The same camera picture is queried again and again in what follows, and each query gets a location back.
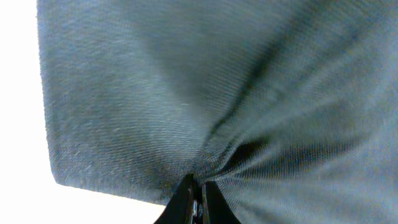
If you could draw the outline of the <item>black polo shirt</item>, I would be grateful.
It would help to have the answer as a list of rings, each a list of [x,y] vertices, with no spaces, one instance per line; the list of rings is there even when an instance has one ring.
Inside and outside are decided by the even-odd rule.
[[[56,183],[242,223],[397,222],[397,2],[37,3]]]

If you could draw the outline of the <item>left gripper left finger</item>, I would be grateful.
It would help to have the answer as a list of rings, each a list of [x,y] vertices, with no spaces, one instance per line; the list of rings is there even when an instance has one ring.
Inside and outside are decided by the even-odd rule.
[[[154,224],[194,224],[195,181],[186,175]]]

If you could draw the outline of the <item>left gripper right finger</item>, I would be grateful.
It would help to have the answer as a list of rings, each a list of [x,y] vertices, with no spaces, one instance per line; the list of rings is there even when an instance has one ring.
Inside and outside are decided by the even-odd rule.
[[[241,224],[230,209],[216,182],[202,188],[204,224]]]

